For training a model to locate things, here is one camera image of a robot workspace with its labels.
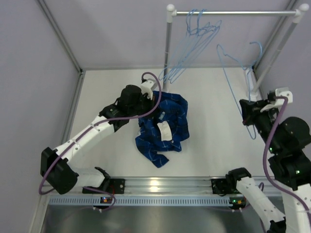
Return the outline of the blue plaid shirt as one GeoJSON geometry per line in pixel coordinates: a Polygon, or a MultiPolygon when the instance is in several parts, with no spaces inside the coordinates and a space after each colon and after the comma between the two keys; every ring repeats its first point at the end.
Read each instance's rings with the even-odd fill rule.
{"type": "Polygon", "coordinates": [[[160,103],[151,118],[138,119],[135,138],[138,151],[155,167],[169,162],[163,152],[181,152],[181,142],[190,137],[188,102],[179,94],[162,92],[160,103]]]}

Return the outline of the light blue wire hanger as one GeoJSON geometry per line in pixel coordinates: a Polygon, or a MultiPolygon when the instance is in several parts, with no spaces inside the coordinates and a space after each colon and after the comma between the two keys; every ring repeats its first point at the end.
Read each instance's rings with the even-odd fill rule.
{"type": "Polygon", "coordinates": [[[239,100],[246,99],[247,101],[251,101],[256,100],[257,98],[255,94],[251,94],[251,90],[254,87],[252,77],[253,65],[259,60],[259,58],[262,57],[263,54],[262,44],[259,41],[252,41],[249,43],[249,45],[257,47],[259,49],[259,52],[257,53],[255,59],[247,65],[244,65],[242,61],[240,61],[238,58],[226,52],[221,44],[218,44],[216,46],[217,56],[221,63],[221,68],[223,70],[225,80],[228,84],[230,93],[236,104],[240,116],[242,116],[242,107],[239,104],[239,100]],[[228,58],[230,61],[233,61],[238,65],[237,69],[239,72],[239,76],[236,75],[236,77],[233,77],[227,72],[228,68],[225,67],[225,58],[228,58]]]}

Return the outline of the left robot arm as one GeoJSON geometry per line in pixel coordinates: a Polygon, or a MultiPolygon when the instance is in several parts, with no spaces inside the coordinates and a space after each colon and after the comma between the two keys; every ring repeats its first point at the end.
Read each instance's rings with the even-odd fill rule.
{"type": "Polygon", "coordinates": [[[79,163],[105,137],[115,133],[134,116],[144,115],[155,105],[151,81],[127,85],[116,101],[103,108],[96,118],[66,143],[41,153],[40,174],[58,194],[74,187],[101,188],[108,174],[100,167],[81,168],[79,163]]]}

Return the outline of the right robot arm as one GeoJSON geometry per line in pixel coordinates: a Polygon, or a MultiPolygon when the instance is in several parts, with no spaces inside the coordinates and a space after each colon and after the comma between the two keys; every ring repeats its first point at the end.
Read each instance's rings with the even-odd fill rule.
{"type": "Polygon", "coordinates": [[[269,183],[281,192],[284,212],[278,210],[244,168],[229,171],[225,178],[249,202],[267,233],[311,231],[311,161],[303,148],[310,144],[308,124],[289,117],[281,122],[288,98],[240,100],[242,123],[254,126],[265,143],[262,165],[269,183]]]}

